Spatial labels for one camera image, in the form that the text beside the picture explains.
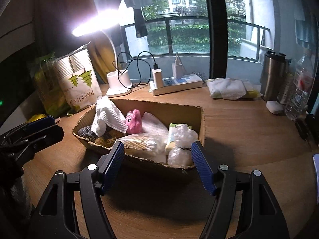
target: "lamp light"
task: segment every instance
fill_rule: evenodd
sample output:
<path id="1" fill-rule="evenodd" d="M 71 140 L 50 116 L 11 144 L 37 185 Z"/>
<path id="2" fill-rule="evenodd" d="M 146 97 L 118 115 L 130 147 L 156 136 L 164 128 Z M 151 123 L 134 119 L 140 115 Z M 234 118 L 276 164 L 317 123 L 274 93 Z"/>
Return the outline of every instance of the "lamp light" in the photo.
<path id="1" fill-rule="evenodd" d="M 129 74 L 124 70 L 120 70 L 118 68 L 117 57 L 116 57 L 116 50 L 112 39 L 109 37 L 107 32 L 105 31 L 108 28 L 111 28 L 119 23 L 120 17 L 119 12 L 117 10 L 105 10 L 100 12 L 98 16 L 90 19 L 89 21 L 79 25 L 72 31 L 72 35 L 76 37 L 83 36 L 85 34 L 94 33 L 97 31 L 101 31 L 104 33 L 105 36 L 109 39 L 115 57 L 115 68 L 116 71 L 110 72 L 106 77 L 109 84 L 109 89 L 106 93 L 109 97 L 115 97 L 118 95 L 125 95 L 130 93 L 131 88 L 125 88 L 123 85 L 120 84 L 121 80 L 125 83 L 126 87 L 132 87 L 132 82 L 129 78 Z"/>

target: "bottle label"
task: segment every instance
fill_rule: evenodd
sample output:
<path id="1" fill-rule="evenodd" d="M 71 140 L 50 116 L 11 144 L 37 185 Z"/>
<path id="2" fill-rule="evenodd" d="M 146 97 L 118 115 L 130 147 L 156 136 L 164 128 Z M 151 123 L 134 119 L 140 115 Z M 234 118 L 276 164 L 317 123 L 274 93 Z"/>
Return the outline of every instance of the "bottle label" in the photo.
<path id="1" fill-rule="evenodd" d="M 300 70 L 296 70 L 296 76 L 294 79 L 294 84 L 304 92 L 310 93 L 312 87 L 313 77 L 307 75 Z"/>

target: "paper cup package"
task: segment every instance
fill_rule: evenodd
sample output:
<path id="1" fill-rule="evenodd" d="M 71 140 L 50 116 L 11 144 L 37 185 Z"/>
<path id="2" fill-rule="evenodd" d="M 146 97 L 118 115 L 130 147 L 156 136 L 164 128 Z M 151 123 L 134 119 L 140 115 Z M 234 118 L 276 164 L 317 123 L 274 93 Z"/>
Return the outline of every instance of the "paper cup package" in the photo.
<path id="1" fill-rule="evenodd" d="M 56 59 L 54 70 L 66 102 L 74 111 L 78 112 L 102 97 L 87 45 Z"/>

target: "wooden desk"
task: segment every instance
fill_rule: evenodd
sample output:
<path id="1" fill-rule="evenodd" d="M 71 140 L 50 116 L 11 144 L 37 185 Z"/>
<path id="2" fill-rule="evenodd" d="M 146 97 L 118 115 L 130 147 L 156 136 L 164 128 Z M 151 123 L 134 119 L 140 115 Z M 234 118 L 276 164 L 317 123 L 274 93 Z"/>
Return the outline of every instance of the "wooden desk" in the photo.
<path id="1" fill-rule="evenodd" d="M 205 147 L 220 164 L 238 171 L 259 169 L 271 186 L 286 218 L 291 238 L 300 231 L 316 206 L 315 172 L 307 143 L 292 121 L 271 114 L 266 103 L 213 100 L 207 88 L 153 97 L 148 87 L 121 97 L 136 100 L 197 105 L 204 109 Z M 88 152 L 71 134 L 85 111 L 62 118 L 62 142 L 36 154 L 25 165 L 25 178 L 36 205 L 57 170 L 66 173 L 96 163 L 100 155 Z M 110 193 L 102 198 L 117 238 L 198 238 L 213 199 L 203 189 L 196 170 L 190 183 L 167 181 L 122 166 Z M 79 226 L 88 237 L 79 193 L 76 193 Z M 228 235 L 234 235 L 240 201 Z"/>

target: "charging cable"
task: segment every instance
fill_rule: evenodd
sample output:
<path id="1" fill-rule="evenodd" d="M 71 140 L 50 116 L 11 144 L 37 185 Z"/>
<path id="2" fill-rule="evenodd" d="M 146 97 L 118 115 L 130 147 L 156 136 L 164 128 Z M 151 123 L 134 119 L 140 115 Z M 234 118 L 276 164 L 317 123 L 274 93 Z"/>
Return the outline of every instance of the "charging cable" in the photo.
<path id="1" fill-rule="evenodd" d="M 139 85 L 146 85 L 146 84 L 148 84 L 148 83 L 150 82 L 150 80 L 151 80 L 151 76 L 152 76 L 151 65 L 150 65 L 146 60 L 143 60 L 143 59 L 140 59 L 140 58 L 139 58 L 142 53 L 149 53 L 149 54 L 152 56 L 153 60 L 154 60 L 154 65 L 153 65 L 154 69 L 158 69 L 158 66 L 157 66 L 157 64 L 156 64 L 155 58 L 154 58 L 153 54 L 150 53 L 149 51 L 142 51 L 142 52 L 140 52 L 140 53 L 138 54 L 138 56 L 137 56 L 136 59 L 133 59 L 133 57 L 132 57 L 132 56 L 130 55 L 130 53 L 128 53 L 128 52 L 120 52 L 120 53 L 118 54 L 117 58 L 116 58 L 116 62 L 115 62 L 115 61 L 112 62 L 113 66 L 114 66 L 114 67 L 116 68 L 116 70 L 117 70 L 117 78 L 118 78 L 120 84 L 121 84 L 124 88 L 126 88 L 126 89 L 133 89 L 133 88 L 135 88 L 135 87 L 137 87 L 137 86 L 139 86 Z M 121 54 L 129 55 L 130 61 L 129 61 L 129 62 L 121 62 L 121 61 L 119 61 L 119 56 L 120 56 Z M 138 69 L 138 74 L 139 74 L 139 77 L 140 77 L 140 81 L 139 81 L 138 84 L 133 84 L 132 87 L 126 87 L 124 84 L 122 84 L 122 82 L 121 82 L 121 80 L 120 80 L 120 70 L 119 70 L 119 68 L 118 68 L 118 63 L 128 64 L 127 67 L 126 67 L 126 69 L 125 69 L 125 71 L 126 71 L 133 61 L 136 61 L 136 65 L 137 65 L 137 69 Z M 148 81 L 147 81 L 146 84 L 142 84 L 142 76 L 141 76 L 141 72 L 140 72 L 139 65 L 138 65 L 138 62 L 139 62 L 139 61 L 144 61 L 145 63 L 147 63 L 148 66 L 149 66 L 149 69 L 150 69 L 150 76 L 149 76 Z"/>

